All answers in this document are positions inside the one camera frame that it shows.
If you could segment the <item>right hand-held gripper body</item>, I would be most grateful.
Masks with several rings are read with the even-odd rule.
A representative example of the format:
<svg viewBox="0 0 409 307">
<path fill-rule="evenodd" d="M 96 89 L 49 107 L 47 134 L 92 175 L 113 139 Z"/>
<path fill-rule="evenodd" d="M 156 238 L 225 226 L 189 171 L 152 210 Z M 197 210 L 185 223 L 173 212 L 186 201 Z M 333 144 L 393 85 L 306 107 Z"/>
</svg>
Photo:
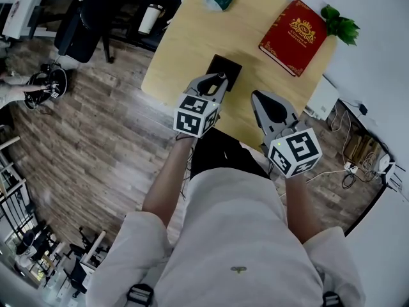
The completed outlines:
<svg viewBox="0 0 409 307">
<path fill-rule="evenodd" d="M 255 90 L 251 94 L 251 105 L 258 127 L 264 133 L 260 145 L 264 155 L 286 178 L 312 169 L 322 156 L 313 128 L 300 121 L 288 100 L 272 92 L 261 91 L 280 102 L 287 111 L 287 119 L 283 123 L 270 121 L 256 97 L 257 91 L 261 90 Z"/>
</svg>

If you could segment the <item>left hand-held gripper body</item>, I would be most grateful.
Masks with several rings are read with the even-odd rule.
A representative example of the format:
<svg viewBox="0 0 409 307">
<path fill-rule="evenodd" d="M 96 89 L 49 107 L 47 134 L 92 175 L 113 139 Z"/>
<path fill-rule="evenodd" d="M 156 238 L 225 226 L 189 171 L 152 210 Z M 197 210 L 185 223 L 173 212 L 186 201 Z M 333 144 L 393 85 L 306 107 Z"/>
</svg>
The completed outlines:
<svg viewBox="0 0 409 307">
<path fill-rule="evenodd" d="M 211 76 L 226 78 L 221 91 L 216 96 L 209 96 L 209 92 L 207 95 L 199 95 L 199 82 Z M 217 121 L 228 84 L 224 73 L 206 74 L 193 79 L 178 99 L 173 129 L 196 138 L 203 137 Z"/>
</svg>

